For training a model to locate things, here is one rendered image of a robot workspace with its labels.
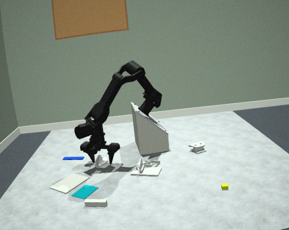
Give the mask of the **small yellow block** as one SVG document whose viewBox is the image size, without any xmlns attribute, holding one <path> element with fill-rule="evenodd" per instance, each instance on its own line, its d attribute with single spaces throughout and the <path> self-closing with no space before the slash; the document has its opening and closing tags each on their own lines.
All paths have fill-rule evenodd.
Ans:
<svg viewBox="0 0 289 230">
<path fill-rule="evenodd" d="M 228 189 L 228 184 L 221 184 L 222 190 Z"/>
</svg>

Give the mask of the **cyan flat plate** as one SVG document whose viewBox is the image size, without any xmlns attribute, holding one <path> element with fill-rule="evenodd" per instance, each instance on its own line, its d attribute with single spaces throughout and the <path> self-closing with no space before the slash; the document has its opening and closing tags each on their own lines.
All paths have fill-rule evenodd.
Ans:
<svg viewBox="0 0 289 230">
<path fill-rule="evenodd" d="M 94 187 L 94 186 L 90 186 L 90 185 L 85 185 L 85 186 L 83 186 L 81 189 L 79 189 L 77 192 L 75 192 L 74 194 L 72 194 L 71 196 L 85 199 L 85 198 L 87 198 L 89 195 L 91 195 L 94 191 L 96 191 L 96 189 L 98 189 L 98 187 Z"/>
</svg>

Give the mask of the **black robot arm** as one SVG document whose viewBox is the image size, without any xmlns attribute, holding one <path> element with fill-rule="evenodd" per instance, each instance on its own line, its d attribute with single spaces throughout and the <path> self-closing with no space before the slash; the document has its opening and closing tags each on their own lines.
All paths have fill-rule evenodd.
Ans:
<svg viewBox="0 0 289 230">
<path fill-rule="evenodd" d="M 123 72 L 126 71 L 130 75 L 123 77 Z M 120 87 L 131 81 L 138 81 L 143 87 L 146 100 L 138 109 L 145 115 L 149 116 L 150 111 L 155 106 L 158 108 L 161 105 L 162 94 L 157 91 L 145 77 L 145 70 L 133 60 L 121 66 L 118 72 L 113 74 L 112 80 L 103 94 L 100 101 L 94 104 L 91 111 L 84 118 L 86 123 L 80 124 L 74 128 L 75 135 L 78 139 L 85 138 L 92 134 L 103 133 L 103 123 L 109 116 L 110 105 L 118 93 Z M 94 120 L 92 120 L 92 117 Z M 98 138 L 96 140 L 89 139 L 89 144 L 86 146 L 87 153 L 96 154 L 101 151 L 102 144 Z"/>
</svg>

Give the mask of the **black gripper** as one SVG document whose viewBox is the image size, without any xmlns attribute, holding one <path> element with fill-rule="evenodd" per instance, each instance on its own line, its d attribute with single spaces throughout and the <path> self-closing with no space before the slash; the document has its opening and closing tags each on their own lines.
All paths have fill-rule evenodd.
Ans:
<svg viewBox="0 0 289 230">
<path fill-rule="evenodd" d="M 108 151 L 107 154 L 109 156 L 109 163 L 112 164 L 112 160 L 113 160 L 114 154 L 120 149 L 120 145 L 118 143 L 115 143 L 115 142 L 112 142 L 109 145 L 106 145 L 106 141 L 104 140 L 104 136 L 105 136 L 105 133 L 103 132 L 101 134 L 92 134 L 90 136 L 90 138 L 92 140 L 96 140 L 96 138 L 99 139 L 99 141 L 102 144 L 102 148 L 101 149 L 107 149 L 107 151 Z M 86 142 L 82 143 L 81 146 L 80 146 L 81 151 L 87 153 L 85 148 L 86 148 L 86 146 L 88 144 L 89 144 L 89 141 L 86 141 Z M 93 161 L 93 163 L 95 163 L 94 154 L 90 154 L 89 157 Z"/>
</svg>

